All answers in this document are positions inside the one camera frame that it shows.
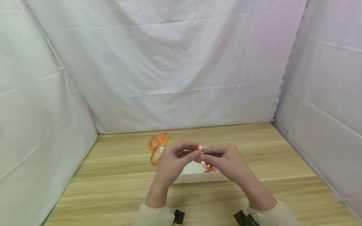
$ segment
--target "wood grain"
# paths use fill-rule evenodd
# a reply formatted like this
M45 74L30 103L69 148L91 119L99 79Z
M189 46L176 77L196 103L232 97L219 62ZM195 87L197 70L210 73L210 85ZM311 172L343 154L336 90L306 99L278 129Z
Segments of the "wood grain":
M161 132L100 135L45 226L133 225L155 175L148 141ZM303 226L358 222L270 123L168 131L171 144L235 144L263 184L286 202ZM237 225L233 214L248 201L232 182L175 184L168 205L186 213L184 224Z

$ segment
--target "beige sleeve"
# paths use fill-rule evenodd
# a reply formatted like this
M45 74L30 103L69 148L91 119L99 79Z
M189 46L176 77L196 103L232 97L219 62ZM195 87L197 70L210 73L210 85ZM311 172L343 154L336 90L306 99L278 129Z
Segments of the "beige sleeve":
M261 226L300 226L287 205L279 200L271 210L258 211L249 205L248 212Z
M154 209L142 203L134 226L171 226L174 218L167 206Z

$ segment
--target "orange ribbon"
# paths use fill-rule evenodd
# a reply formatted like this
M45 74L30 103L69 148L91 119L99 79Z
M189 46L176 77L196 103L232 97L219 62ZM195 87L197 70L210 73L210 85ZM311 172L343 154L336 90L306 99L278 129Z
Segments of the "orange ribbon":
M157 143L155 146L152 146L152 141L157 138ZM166 147L166 143L168 141L168 134L165 132L163 134L161 134L161 136L157 137L157 136L153 136L151 137L149 143L148 143L148 147L152 150L152 153L151 153L151 163L153 165L158 165L160 163L160 160L161 160L161 156L157 159L156 162L153 162L152 161L152 158L153 156L155 155L158 147L161 145L161 147ZM200 152L200 154L202 154L202 146L198 145L195 149L195 151L198 151ZM194 159L194 162L197 162L197 163L201 163L201 158L200 156L197 156L195 159ZM213 166L213 167L210 167L210 165L206 166L206 170L204 172L215 172L216 171L216 167Z
M156 143L156 145L153 147L153 146L152 146L152 141L153 141L155 138L157 138L157 143ZM157 137L157 136L151 137L150 142L148 143L148 147L152 150L151 163L152 163L153 165L158 165L158 164L160 163L161 156L157 159L156 162L153 162L153 161L152 161L152 158L153 158L153 156L155 155L155 153L156 153L156 151L157 151L157 148L158 148L160 145L161 145L161 147L165 147L165 146L166 146L167 140L168 140L168 134L167 134L167 133L161 134L160 137Z

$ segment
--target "hand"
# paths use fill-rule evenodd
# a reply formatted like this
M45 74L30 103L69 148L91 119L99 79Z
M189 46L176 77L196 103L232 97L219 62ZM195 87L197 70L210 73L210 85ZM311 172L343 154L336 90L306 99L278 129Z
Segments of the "hand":
M155 180L169 187L178 178L184 167L200 155L200 152L194 151L197 146L198 143L188 141L179 141L166 146L162 152Z
M229 180L242 187L245 177L251 172L235 145L217 145L203 149L200 158L208 165L214 165Z
M277 200L253 174L235 145L211 146L202 152L200 158L206 164L216 166L229 180L240 186L252 208L267 211L275 207Z
M197 146L198 143L188 141L166 146L146 198L148 207L161 208L166 205L168 187L178 178L184 167L200 155L200 152L193 151Z

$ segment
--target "white backdrop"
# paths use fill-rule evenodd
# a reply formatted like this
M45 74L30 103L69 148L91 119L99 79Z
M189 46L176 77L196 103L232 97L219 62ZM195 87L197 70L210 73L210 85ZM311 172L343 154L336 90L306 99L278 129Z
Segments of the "white backdrop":
M101 133L269 121L306 0L27 0Z
M277 128L361 221L362 1L311 1L288 75Z
M38 226L97 133L21 1L0 0L0 225Z

